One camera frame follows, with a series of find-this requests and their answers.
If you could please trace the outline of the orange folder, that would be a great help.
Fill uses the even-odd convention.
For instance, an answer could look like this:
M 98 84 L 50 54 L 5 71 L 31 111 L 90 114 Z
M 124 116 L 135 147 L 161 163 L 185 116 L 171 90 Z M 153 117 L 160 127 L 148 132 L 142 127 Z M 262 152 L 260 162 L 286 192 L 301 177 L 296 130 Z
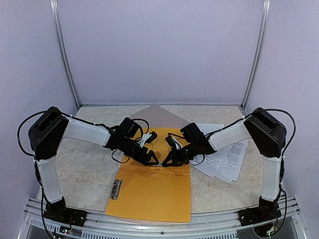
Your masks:
M 108 200 L 109 216 L 187 223 L 191 220 L 190 166 L 144 166 L 122 153 L 116 178 L 121 185 L 116 199 Z

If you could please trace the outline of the pink-brown file folder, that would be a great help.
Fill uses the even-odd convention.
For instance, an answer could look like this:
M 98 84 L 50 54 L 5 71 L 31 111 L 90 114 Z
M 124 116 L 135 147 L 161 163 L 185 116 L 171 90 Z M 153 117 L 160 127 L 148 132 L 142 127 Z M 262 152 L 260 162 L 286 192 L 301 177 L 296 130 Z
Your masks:
M 150 127 L 183 128 L 189 122 L 160 106 L 149 106 L 130 116 L 131 119 L 145 119 Z

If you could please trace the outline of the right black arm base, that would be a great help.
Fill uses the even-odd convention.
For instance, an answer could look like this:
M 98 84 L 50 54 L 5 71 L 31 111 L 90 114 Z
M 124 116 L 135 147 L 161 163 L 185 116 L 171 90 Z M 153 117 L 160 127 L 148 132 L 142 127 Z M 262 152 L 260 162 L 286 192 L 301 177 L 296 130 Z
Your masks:
M 280 195 L 272 201 L 259 198 L 259 205 L 250 207 L 238 212 L 241 226 L 248 226 L 262 223 L 268 220 L 279 218 L 282 214 L 278 205 Z

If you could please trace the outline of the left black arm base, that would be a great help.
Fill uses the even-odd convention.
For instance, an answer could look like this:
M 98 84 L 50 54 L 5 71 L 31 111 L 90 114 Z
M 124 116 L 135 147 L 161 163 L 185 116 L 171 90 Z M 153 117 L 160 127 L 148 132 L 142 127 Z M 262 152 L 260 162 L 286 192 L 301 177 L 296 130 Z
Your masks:
M 66 207 L 65 199 L 62 197 L 62 199 L 58 202 L 47 202 L 44 217 L 46 219 L 71 226 L 84 227 L 87 212 L 80 209 Z

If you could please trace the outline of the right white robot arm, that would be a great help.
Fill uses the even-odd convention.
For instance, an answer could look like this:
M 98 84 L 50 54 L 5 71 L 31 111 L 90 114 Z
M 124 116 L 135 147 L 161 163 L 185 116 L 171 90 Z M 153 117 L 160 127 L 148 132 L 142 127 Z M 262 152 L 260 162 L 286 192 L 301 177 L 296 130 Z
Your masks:
M 162 162 L 164 167 L 189 164 L 198 155 L 214 154 L 232 144 L 252 139 L 264 159 L 263 189 L 255 217 L 265 221 L 277 210 L 287 130 L 267 109 L 257 108 L 243 119 L 207 134 L 195 123 L 182 128 L 181 133 L 188 144 L 178 148 L 168 136 L 166 141 L 171 151 Z

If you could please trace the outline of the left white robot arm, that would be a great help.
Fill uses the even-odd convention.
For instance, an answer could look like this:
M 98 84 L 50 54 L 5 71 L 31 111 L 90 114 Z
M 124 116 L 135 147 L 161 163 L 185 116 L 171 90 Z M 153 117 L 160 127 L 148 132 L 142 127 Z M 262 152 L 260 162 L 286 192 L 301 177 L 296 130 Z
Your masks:
M 155 153 L 146 148 L 146 143 L 156 139 L 155 132 L 143 133 L 140 139 L 134 136 L 141 126 L 136 120 L 125 118 L 113 127 L 96 124 L 69 116 L 57 107 L 50 107 L 28 132 L 34 153 L 36 169 L 39 173 L 43 196 L 48 203 L 48 211 L 63 222 L 70 216 L 62 196 L 57 178 L 55 156 L 63 139 L 75 139 L 122 152 L 141 165 L 152 166 L 159 163 Z

